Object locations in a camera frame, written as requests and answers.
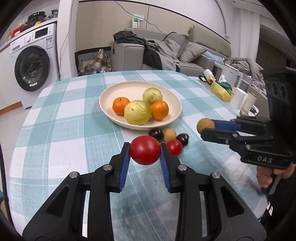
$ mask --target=plaid cloth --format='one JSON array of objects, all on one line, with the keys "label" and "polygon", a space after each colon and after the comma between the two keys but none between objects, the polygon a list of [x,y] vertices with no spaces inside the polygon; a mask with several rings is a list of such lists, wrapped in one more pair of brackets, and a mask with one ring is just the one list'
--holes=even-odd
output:
[{"label": "plaid cloth", "polygon": [[95,59],[85,66],[83,69],[83,72],[86,73],[103,73],[103,72],[111,72],[112,71],[112,65],[107,58],[107,55],[105,53],[105,50],[100,49],[98,52],[98,55],[95,57]]},{"label": "plaid cloth", "polygon": [[[162,85],[180,99],[182,113],[169,126],[189,135],[180,162],[198,173],[221,173],[257,216],[263,214],[267,201],[258,191],[256,167],[241,163],[240,156],[225,145],[204,142],[196,130],[201,118],[235,118],[231,107],[193,78],[177,72],[109,72],[56,82],[40,93],[30,110],[9,174],[9,204],[19,233],[70,172],[93,172],[120,153],[124,142],[147,135],[147,131],[118,126],[99,107],[99,96],[108,86],[133,80]],[[116,241],[174,240],[179,195],[167,192],[159,161],[150,166],[131,161],[122,193],[111,193],[110,199]]]}]

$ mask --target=screw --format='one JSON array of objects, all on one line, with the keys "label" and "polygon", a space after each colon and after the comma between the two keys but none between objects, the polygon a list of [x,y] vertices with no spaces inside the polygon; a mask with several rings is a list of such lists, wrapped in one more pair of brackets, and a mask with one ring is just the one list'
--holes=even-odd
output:
[{"label": "screw", "polygon": [[76,178],[78,176],[78,173],[77,172],[71,172],[69,174],[70,178]]},{"label": "screw", "polygon": [[112,168],[112,166],[110,164],[107,164],[107,165],[103,166],[103,169],[105,171],[109,171],[109,170],[111,170],[111,168]]},{"label": "screw", "polygon": [[218,172],[213,172],[212,177],[215,178],[215,179],[219,179],[221,177],[221,175]]},{"label": "screw", "polygon": [[179,165],[179,166],[178,166],[178,169],[179,169],[180,171],[185,171],[185,170],[187,169],[187,167],[186,167],[185,165]]}]

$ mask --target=red tomato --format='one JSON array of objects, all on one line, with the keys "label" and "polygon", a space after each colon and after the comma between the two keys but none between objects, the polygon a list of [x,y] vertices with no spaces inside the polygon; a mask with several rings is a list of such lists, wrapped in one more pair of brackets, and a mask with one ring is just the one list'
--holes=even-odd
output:
[{"label": "red tomato", "polygon": [[168,148],[168,152],[171,155],[179,156],[180,153],[182,152],[183,145],[179,140],[174,139],[174,140],[171,140],[167,143],[167,148]]},{"label": "red tomato", "polygon": [[131,142],[129,154],[136,163],[151,165],[160,156],[159,142],[150,136],[137,137]]}]

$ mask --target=pot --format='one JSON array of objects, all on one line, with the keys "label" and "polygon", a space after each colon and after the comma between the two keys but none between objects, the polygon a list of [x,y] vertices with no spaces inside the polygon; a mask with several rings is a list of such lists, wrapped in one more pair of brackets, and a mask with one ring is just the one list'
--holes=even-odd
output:
[{"label": "pot", "polygon": [[38,21],[44,22],[44,18],[46,17],[45,12],[35,12],[28,17],[28,21],[26,24],[36,23]]}]

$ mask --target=washing machine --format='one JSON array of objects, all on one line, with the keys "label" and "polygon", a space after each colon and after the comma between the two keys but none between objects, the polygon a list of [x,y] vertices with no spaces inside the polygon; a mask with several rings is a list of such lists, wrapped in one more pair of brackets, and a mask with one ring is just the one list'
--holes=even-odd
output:
[{"label": "washing machine", "polygon": [[24,108],[31,107],[44,88],[59,80],[56,34],[57,25],[52,23],[10,44],[15,76],[12,81],[18,84],[15,94]]}]

